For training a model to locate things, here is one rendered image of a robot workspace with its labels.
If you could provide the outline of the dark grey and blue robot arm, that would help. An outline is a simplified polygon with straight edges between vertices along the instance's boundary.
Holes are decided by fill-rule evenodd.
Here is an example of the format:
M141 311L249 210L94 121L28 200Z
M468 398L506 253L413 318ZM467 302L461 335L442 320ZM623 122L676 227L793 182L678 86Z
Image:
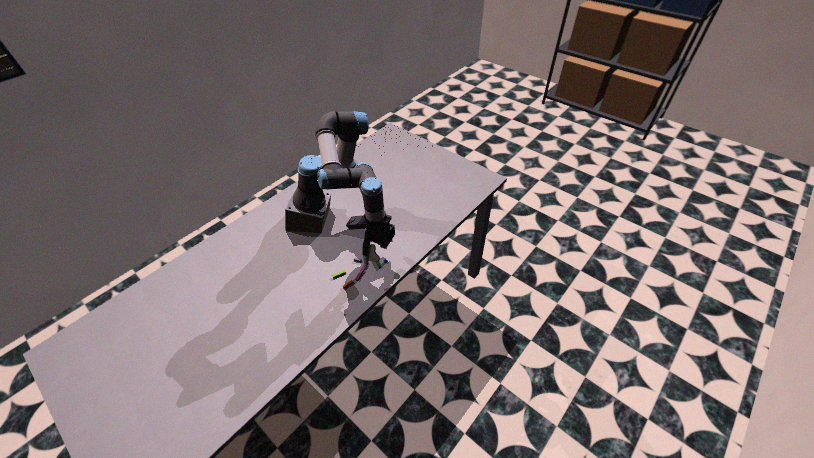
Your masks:
M319 120L315 135L321 158L308 155L299 162L298 187L293 194L297 209L303 212L321 210L325 205L322 189L359 188L366 218L372 222L384 218L382 183L368 163L358 164L354 158L359 135L366 134L368 128L368 117L363 112L333 111ZM338 135L337 148L335 135Z

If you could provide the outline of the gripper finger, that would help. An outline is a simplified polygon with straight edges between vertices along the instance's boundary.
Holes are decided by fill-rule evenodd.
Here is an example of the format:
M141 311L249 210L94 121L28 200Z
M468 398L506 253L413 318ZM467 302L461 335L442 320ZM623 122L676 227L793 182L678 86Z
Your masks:
M367 236L365 236L364 238L362 254L365 270L367 270L368 261L377 262L380 260L379 255L376 253L376 246L374 244L370 244L370 241L368 240Z

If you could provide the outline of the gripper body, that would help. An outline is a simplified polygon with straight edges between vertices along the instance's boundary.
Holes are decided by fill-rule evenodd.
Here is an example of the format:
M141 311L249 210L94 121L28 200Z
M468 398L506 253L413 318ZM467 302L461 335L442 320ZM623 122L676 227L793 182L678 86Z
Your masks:
M385 212L385 210L384 210L384 212ZM369 221L366 218L365 214L364 214L364 218L365 218L365 221L368 224L373 226L373 228L367 228L367 230L365 231L365 236L368 237L368 240L370 242L377 243L378 245L380 245L381 248L387 249L389 243L391 242L391 240L393 239L393 237L395 235L395 225L390 224L392 216L387 215L386 212L385 212L384 218L382 220L380 220L380 221L377 221L377 222ZM386 221L386 222L384 222L383 220ZM377 240L377 239L379 239L379 240ZM385 242L386 242L386 245L385 245Z

